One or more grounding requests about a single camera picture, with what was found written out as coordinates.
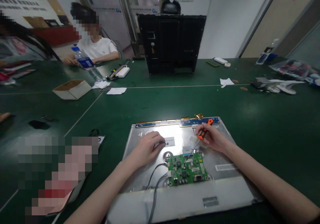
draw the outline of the glass door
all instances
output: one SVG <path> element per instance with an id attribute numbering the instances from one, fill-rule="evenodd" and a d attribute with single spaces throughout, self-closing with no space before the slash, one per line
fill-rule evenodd
<path id="1" fill-rule="evenodd" d="M 123 58 L 132 58 L 139 55 L 134 51 L 134 36 L 130 36 L 124 10 L 120 0 L 86 0 L 87 4 L 96 11 L 99 16 L 102 32 L 105 37 L 114 41 L 123 53 Z"/>
<path id="2" fill-rule="evenodd" d="M 141 55 L 144 55 L 144 48 L 138 24 L 137 13 L 158 14 L 160 13 L 160 0 L 128 0 L 128 6 L 134 20 L 134 30 L 136 32 L 137 42 Z"/>

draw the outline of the water bottle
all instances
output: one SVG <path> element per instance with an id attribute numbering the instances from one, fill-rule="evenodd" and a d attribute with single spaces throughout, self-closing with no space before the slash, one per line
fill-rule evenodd
<path id="1" fill-rule="evenodd" d="M 84 51 L 80 50 L 79 47 L 72 47 L 72 50 L 74 51 L 74 57 L 76 60 L 89 72 L 90 76 L 92 76 L 96 82 L 105 80 L 91 61 L 90 57 L 88 57 Z"/>
<path id="2" fill-rule="evenodd" d="M 8 75 L 0 72 L 0 85 L 8 86 L 8 85 L 12 85 L 12 84 L 16 84 L 16 80 L 14 80 L 11 77 L 9 77 Z"/>
<path id="3" fill-rule="evenodd" d="M 274 39 L 273 40 L 273 43 L 268 46 L 264 52 L 261 54 L 260 58 L 257 60 L 257 64 L 260 64 L 262 65 L 269 57 L 269 55 L 272 53 L 273 49 L 275 48 L 276 46 L 276 43 L 279 41 L 279 39 Z"/>

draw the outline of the bottle cap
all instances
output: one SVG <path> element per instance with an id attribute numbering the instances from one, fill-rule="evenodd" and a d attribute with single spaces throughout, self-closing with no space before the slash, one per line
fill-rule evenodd
<path id="1" fill-rule="evenodd" d="M 73 51 L 80 51 L 79 47 L 71 47 Z"/>

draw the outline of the cardboard box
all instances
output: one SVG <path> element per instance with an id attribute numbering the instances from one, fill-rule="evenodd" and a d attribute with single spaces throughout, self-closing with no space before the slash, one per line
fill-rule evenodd
<path id="1" fill-rule="evenodd" d="M 52 91 L 64 100 L 78 100 L 92 87 L 84 80 L 71 80 Z"/>

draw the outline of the green circuit board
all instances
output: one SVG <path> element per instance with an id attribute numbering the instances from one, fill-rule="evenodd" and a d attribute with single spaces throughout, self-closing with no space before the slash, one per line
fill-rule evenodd
<path id="1" fill-rule="evenodd" d="M 202 154 L 171 156 L 168 159 L 169 186 L 179 186 L 188 183 L 208 181 L 207 170 L 204 167 Z"/>

